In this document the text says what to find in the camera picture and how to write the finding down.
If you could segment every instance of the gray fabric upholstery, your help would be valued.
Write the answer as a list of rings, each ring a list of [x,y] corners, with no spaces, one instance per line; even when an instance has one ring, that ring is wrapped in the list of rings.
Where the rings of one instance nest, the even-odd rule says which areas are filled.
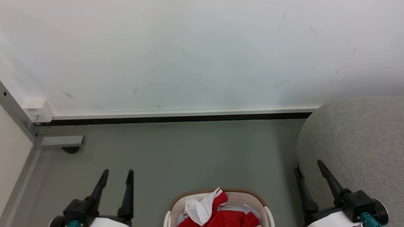
[[[307,187],[320,208],[333,206],[317,160],[352,191],[379,199],[388,226],[404,223],[404,96],[336,101],[316,110],[298,140]]]

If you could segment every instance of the white plastic basket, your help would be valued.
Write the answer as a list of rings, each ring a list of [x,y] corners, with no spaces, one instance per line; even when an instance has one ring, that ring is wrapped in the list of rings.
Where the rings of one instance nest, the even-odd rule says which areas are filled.
[[[222,190],[229,198],[226,207],[234,207],[242,204],[249,205],[259,213],[263,222],[261,223],[262,227],[275,227],[274,218],[272,217],[271,211],[268,209],[266,203],[259,195],[244,189]],[[176,227],[175,224],[177,222],[177,218],[182,212],[184,212],[185,203],[193,198],[201,200],[212,191],[214,191],[214,189],[188,192],[178,196],[171,203],[170,209],[166,214],[166,218],[164,219],[163,227]]]

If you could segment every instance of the white outlet box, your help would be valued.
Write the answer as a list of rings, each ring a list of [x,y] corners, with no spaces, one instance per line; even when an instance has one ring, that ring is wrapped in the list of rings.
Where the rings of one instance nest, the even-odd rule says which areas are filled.
[[[32,122],[50,122],[53,110],[45,98],[32,97],[24,100],[21,108]]]

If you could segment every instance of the basket rim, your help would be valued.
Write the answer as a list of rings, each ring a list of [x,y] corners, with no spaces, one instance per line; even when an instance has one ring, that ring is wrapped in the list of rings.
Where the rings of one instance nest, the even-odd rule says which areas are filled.
[[[259,196],[257,193],[251,191],[251,190],[247,190],[247,189],[241,189],[241,188],[220,188],[223,192],[238,192],[238,193],[246,193],[246,194],[250,194],[252,196],[254,196],[256,199],[258,199],[258,201],[261,203],[261,205],[263,207],[266,207],[267,204],[265,203],[265,201],[261,198],[261,196]],[[202,190],[196,190],[196,191],[189,191],[189,192],[185,192],[182,193],[181,195],[177,196],[170,204],[169,207],[169,211],[172,212],[174,205],[178,202],[178,200],[180,200],[181,198],[185,197],[185,196],[189,196],[189,195],[195,195],[195,194],[203,194],[203,193],[211,193],[212,191],[214,191],[215,189],[202,189]]]

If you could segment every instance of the sofa seam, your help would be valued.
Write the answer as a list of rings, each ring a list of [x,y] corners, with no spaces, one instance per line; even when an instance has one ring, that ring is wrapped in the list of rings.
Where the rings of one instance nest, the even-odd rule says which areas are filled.
[[[355,182],[355,180],[354,180],[354,175],[352,174],[352,170],[351,170],[351,168],[350,168],[349,165],[348,165],[347,156],[345,155],[344,149],[342,148],[341,142],[340,142],[339,137],[338,137],[338,135],[337,135],[337,131],[335,130],[335,127],[334,127],[334,123],[332,122],[332,120],[331,120],[331,118],[330,118],[330,107],[327,108],[327,118],[328,118],[328,121],[330,122],[331,130],[332,130],[332,132],[333,132],[335,138],[337,139],[337,144],[338,144],[338,146],[339,146],[339,148],[340,148],[340,150],[341,150],[342,156],[344,157],[344,160],[345,160],[345,167],[348,169],[348,172],[349,172],[349,174],[350,174],[349,177],[351,178],[351,181],[353,182],[353,185],[354,185],[354,187],[355,187],[354,191],[357,191],[357,190],[358,190],[358,187],[357,187],[356,182]]]

